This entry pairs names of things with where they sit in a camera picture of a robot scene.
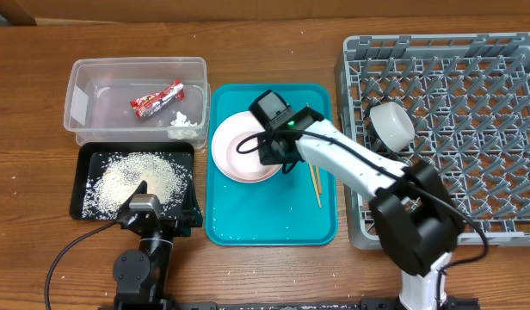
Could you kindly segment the white rice pile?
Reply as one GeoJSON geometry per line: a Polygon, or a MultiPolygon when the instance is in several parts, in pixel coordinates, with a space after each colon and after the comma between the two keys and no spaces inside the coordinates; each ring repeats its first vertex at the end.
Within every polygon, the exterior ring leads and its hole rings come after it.
{"type": "Polygon", "coordinates": [[[192,172],[182,164],[188,156],[173,152],[96,152],[89,161],[83,182],[83,220],[112,220],[121,205],[146,182],[156,195],[166,217],[180,205],[192,181],[192,172]]]}

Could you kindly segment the pink plate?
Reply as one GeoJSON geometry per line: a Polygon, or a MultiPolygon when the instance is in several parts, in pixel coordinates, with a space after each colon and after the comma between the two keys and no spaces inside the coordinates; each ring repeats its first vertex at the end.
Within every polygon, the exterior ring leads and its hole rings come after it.
{"type": "Polygon", "coordinates": [[[276,174],[281,165],[261,164],[258,151],[248,154],[237,151],[243,139],[263,131],[262,125],[249,111],[234,114],[223,121],[216,129],[211,144],[213,161],[218,169],[241,183],[258,183],[276,174]]]}

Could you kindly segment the wooden chopstick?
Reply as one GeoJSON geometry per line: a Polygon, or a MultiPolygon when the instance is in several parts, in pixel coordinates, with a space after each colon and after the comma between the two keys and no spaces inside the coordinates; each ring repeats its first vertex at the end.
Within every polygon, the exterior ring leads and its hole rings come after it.
{"type": "Polygon", "coordinates": [[[321,180],[320,180],[320,170],[315,166],[314,166],[314,169],[316,171],[316,174],[317,174],[317,179],[318,179],[318,187],[319,187],[319,191],[320,191],[320,195],[322,194],[322,183],[321,183],[321,180]]]}
{"type": "Polygon", "coordinates": [[[317,204],[318,204],[319,208],[322,208],[322,202],[321,202],[321,199],[320,199],[320,191],[319,191],[319,187],[318,187],[318,179],[317,179],[316,171],[315,171],[313,165],[308,164],[308,167],[309,167],[309,171],[310,171],[310,174],[311,174],[311,181],[312,181],[312,184],[313,184],[315,196],[317,198],[317,204]]]}

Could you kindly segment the white tissue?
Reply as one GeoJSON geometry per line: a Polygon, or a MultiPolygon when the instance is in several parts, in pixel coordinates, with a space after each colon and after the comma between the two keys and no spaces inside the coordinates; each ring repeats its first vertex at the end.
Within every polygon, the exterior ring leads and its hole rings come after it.
{"type": "Polygon", "coordinates": [[[173,140],[191,140],[198,136],[193,129],[197,123],[191,122],[186,115],[180,111],[176,112],[176,118],[170,123],[168,137],[173,140]]]}

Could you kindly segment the red snack wrapper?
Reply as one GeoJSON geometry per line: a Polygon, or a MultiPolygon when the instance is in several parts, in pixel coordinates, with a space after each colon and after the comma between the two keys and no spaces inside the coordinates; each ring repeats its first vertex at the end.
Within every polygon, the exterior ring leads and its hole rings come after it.
{"type": "Polygon", "coordinates": [[[184,84],[176,80],[160,92],[131,100],[130,105],[138,118],[150,117],[169,102],[182,101],[184,97],[184,84]]]}

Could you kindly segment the grey small bowl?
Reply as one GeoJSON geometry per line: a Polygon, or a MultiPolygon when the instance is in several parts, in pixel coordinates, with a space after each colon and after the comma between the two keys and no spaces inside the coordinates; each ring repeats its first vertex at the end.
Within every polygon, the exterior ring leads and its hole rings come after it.
{"type": "Polygon", "coordinates": [[[415,137],[414,125],[406,110],[396,102],[386,102],[370,109],[375,133],[392,152],[402,151],[415,137]]]}

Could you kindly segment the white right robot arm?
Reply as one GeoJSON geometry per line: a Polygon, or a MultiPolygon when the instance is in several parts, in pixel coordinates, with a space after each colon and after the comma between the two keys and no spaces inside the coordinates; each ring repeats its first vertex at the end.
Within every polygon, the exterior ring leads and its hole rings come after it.
{"type": "Polygon", "coordinates": [[[399,305],[443,308],[448,301],[444,267],[464,223],[436,169],[423,161],[408,166],[378,155],[311,108],[250,112],[264,128],[258,138],[263,164],[316,165],[367,202],[381,247],[403,274],[399,305]]]}

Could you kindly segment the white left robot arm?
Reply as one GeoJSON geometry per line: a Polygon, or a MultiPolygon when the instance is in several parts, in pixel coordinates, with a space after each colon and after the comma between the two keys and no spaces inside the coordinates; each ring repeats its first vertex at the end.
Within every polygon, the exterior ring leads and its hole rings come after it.
{"type": "Polygon", "coordinates": [[[163,205],[156,195],[147,192],[145,181],[120,207],[120,228],[139,235],[140,241],[137,250],[124,251],[114,261],[113,310],[178,308],[164,288],[174,239],[189,237],[193,228],[203,225],[192,183],[171,211],[172,215],[161,217],[163,205]]]}

